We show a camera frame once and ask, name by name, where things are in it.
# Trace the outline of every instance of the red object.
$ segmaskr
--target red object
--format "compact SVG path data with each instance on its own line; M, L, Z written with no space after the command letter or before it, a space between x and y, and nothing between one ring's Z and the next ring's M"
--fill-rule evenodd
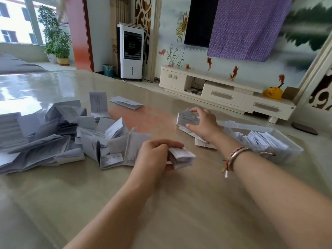
M94 71L86 0L64 0L77 70Z
M165 52L166 52L166 50L163 49L162 51L159 51L159 54L164 56Z

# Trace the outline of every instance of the decorative carved panel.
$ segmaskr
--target decorative carved panel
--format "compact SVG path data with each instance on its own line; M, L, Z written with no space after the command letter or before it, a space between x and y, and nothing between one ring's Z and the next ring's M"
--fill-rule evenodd
M329 111L332 108L332 76L325 75L313 91L309 104L314 108Z
M135 24L144 29L143 69L149 58L151 0L135 0Z

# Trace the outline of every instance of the white tv stand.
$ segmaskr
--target white tv stand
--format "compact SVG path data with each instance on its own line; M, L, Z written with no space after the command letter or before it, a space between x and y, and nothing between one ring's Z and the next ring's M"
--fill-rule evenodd
M201 95L185 91L195 78L206 80ZM264 88L259 84L239 79L233 81L222 75L210 74L193 69L161 66L160 84L165 91L202 101L234 112L263 113L269 122L288 120L295 109L289 100L273 100L263 97Z

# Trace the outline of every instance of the air cooler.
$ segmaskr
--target air cooler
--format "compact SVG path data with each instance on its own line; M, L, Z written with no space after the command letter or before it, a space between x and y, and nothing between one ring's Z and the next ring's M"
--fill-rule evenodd
M119 23L118 71L122 79L142 79L144 29Z

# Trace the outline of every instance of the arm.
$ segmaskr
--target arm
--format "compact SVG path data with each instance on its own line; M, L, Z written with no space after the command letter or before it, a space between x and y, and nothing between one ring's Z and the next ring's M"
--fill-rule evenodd
M167 139L144 142L128 181L64 249L128 248L156 182L163 171L172 169L166 165L168 147L184 145Z
M210 111L193 108L191 112L199 114L200 124L187 127L224 157L242 146L222 132ZM253 152L241 153L231 170L291 248L331 248L330 199Z

